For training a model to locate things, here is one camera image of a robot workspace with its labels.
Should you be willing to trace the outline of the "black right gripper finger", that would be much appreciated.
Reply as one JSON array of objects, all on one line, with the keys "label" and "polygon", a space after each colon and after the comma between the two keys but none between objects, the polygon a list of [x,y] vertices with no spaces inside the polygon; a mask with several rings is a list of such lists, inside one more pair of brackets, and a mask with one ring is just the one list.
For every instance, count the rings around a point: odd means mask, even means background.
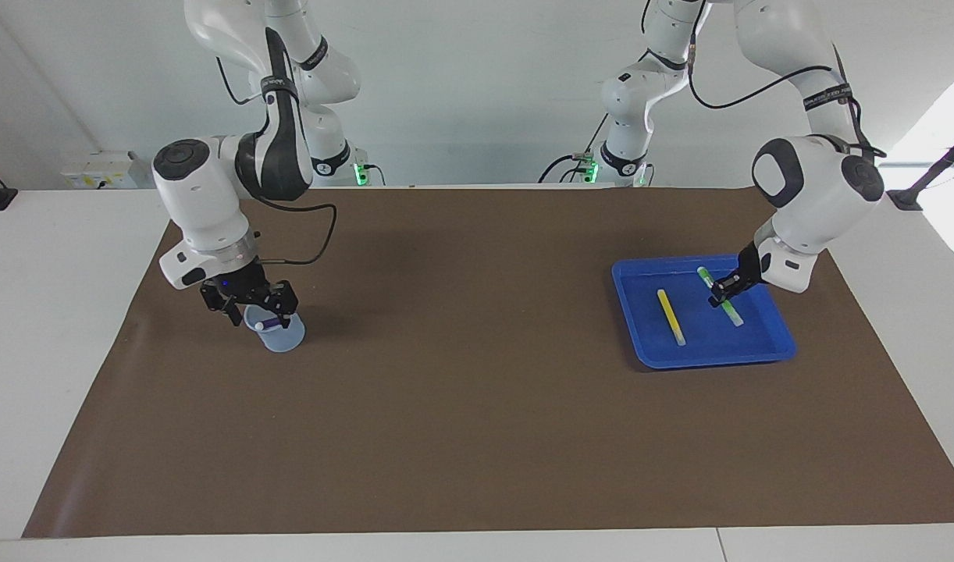
[{"label": "black right gripper finger", "polygon": [[291,318],[297,312],[299,301],[289,281],[270,284],[262,299],[262,308],[271,313],[274,320],[270,326],[287,329]]},{"label": "black right gripper finger", "polygon": [[224,297],[220,292],[202,292],[201,297],[209,311],[224,315],[233,326],[240,326],[243,322],[243,314],[233,297]]}]

